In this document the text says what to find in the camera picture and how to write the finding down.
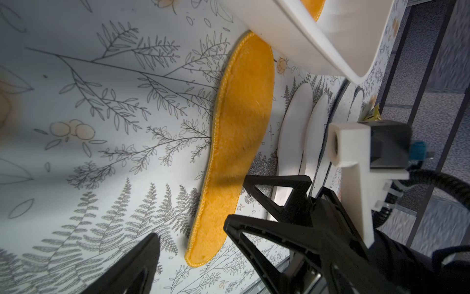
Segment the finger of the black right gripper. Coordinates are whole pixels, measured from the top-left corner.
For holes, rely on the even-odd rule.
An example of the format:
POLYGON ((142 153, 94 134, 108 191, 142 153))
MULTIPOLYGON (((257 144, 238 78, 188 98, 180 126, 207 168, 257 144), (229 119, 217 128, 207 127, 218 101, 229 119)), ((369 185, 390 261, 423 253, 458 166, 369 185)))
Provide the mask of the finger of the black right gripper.
POLYGON ((231 214, 225 233, 252 264, 259 278, 272 294, 314 294, 330 284, 330 264, 326 260, 327 222, 296 219, 293 224, 231 214), (247 235, 262 237, 294 252, 287 269, 279 271, 247 235))
POLYGON ((313 200, 307 195, 311 184, 306 175, 247 175, 243 188, 265 209, 265 220, 311 224, 313 200))

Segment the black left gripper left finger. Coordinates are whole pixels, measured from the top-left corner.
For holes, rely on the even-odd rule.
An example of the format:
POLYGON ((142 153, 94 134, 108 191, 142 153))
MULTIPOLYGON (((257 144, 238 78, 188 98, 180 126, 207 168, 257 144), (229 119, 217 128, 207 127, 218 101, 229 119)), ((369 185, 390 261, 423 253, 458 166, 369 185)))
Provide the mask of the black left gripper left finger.
POLYGON ((141 240, 84 294, 148 294, 160 257, 160 238, 151 233, 141 240))

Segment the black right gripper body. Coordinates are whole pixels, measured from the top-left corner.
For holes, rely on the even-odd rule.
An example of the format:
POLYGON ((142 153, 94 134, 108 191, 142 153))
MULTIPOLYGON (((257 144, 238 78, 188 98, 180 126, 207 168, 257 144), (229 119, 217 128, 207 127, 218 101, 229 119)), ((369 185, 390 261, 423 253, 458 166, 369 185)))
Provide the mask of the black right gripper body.
POLYGON ((439 249, 432 253, 431 257, 427 257, 396 243, 383 233, 377 233, 375 237, 373 245, 378 244, 380 238, 390 244, 392 257, 398 266, 395 270, 396 281, 404 289, 403 294, 469 293, 469 262, 458 260, 444 263, 448 256, 468 251, 469 246, 439 249))

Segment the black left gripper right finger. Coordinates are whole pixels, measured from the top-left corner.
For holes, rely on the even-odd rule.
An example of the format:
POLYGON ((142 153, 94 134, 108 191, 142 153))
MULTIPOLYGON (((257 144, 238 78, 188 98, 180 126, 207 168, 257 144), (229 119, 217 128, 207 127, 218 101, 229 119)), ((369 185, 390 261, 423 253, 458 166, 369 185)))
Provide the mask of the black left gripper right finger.
POLYGON ((317 208, 328 220, 322 223, 319 255, 332 294, 402 294, 396 281, 398 268, 390 244, 382 238, 368 248, 346 215, 335 192, 322 187, 317 208))

